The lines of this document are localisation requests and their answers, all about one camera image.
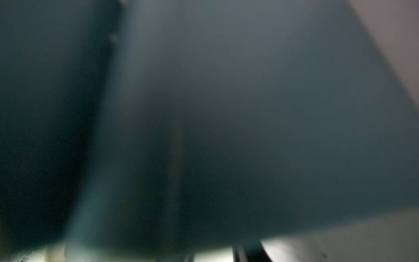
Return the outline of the teal drawer cabinet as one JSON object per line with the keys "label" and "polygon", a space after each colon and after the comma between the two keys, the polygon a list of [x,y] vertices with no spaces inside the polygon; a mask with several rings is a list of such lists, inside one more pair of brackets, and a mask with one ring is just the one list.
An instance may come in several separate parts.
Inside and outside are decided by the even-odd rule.
{"label": "teal drawer cabinet", "polygon": [[175,257],[419,206],[349,1],[2,1],[1,257]]}

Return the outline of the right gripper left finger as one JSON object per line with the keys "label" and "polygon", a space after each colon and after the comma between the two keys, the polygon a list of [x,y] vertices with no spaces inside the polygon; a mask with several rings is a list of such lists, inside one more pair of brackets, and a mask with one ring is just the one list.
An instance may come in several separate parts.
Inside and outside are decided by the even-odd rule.
{"label": "right gripper left finger", "polygon": [[186,254],[184,257],[183,262],[194,262],[195,261],[195,255],[194,253]]}

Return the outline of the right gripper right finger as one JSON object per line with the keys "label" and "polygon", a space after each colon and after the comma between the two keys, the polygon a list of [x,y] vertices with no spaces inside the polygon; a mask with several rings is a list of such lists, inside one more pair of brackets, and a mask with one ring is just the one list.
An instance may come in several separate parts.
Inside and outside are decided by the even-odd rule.
{"label": "right gripper right finger", "polygon": [[234,262],[272,262],[261,241],[233,246]]}

